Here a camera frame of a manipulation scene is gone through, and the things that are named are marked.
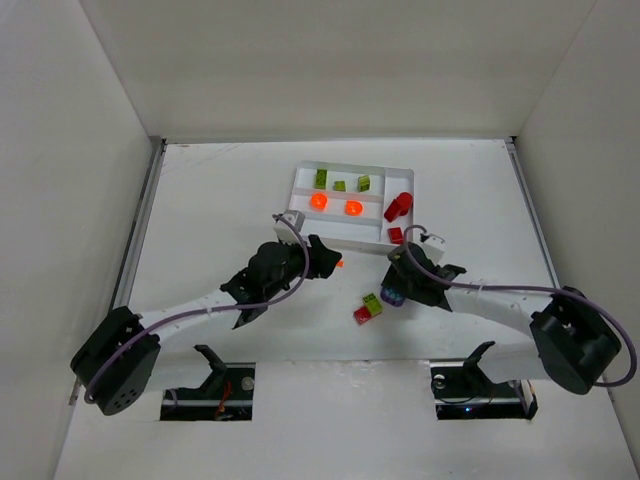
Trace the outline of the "lime green long lego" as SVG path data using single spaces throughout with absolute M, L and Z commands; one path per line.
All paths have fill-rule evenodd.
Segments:
M 326 169 L 316 170 L 314 187 L 318 190 L 325 190 L 327 188 L 327 170 Z

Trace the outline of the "red oval flower lego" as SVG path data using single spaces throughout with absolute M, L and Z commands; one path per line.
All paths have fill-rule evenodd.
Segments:
M 402 192 L 397 197 L 396 200 L 402 206 L 403 209 L 408 210 L 411 208 L 413 204 L 413 196 L 409 192 Z

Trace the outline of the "orange curved lego piece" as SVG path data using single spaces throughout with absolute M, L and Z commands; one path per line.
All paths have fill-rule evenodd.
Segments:
M 363 213 L 363 204 L 359 201 L 348 200 L 345 203 L 344 211 L 349 216 L 359 216 Z

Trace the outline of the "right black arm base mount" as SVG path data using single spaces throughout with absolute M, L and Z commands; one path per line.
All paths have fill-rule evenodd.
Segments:
M 532 420 L 538 401 L 527 381 L 492 382 L 479 362 L 495 346 L 484 342 L 466 358 L 430 363 L 430 388 L 436 418 L 445 420 Z

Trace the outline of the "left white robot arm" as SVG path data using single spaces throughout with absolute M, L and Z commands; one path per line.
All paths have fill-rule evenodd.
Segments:
M 316 235 L 303 243 L 266 242 L 246 267 L 199 299 L 150 312 L 111 310 L 70 363 L 86 403 L 111 416 L 147 391 L 202 386 L 220 366 L 209 345 L 215 336 L 248 325 L 303 281 L 329 278 L 341 259 Z

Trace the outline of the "orange round lego disc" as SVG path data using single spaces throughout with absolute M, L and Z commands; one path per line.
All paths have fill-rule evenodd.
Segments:
M 324 193 L 314 193 L 310 197 L 309 205 L 315 211 L 324 211 L 328 205 L 328 197 Z

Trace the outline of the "purple paw print lego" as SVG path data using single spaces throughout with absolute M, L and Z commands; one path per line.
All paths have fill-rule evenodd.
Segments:
M 405 296 L 390 287 L 381 288 L 380 298 L 393 307 L 401 307 L 406 301 Z

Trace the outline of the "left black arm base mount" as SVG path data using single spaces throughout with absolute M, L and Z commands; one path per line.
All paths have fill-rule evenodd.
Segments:
M 255 391 L 255 363 L 225 363 L 209 346 L 194 349 L 206 359 L 207 376 L 193 388 L 163 393 L 160 421 L 251 421 Z

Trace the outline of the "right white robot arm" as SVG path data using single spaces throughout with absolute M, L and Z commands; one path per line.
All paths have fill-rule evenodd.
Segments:
M 571 287 L 502 290 L 470 282 L 464 268 L 434 264 L 415 243 L 396 247 L 387 258 L 382 286 L 393 294 L 526 336 L 525 342 L 512 345 L 487 340 L 468 356 L 472 369 L 493 384 L 543 379 L 585 395 L 622 349 L 604 316 Z

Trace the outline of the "lime green sloped lego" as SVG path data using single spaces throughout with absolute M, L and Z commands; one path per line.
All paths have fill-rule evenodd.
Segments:
M 362 175 L 357 180 L 357 191 L 360 193 L 367 192 L 371 189 L 371 179 L 369 175 Z

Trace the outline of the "red curved lego brick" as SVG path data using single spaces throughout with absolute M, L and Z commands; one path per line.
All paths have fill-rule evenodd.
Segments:
M 402 245 L 404 243 L 403 231 L 400 227 L 388 228 L 387 233 L 391 244 Z

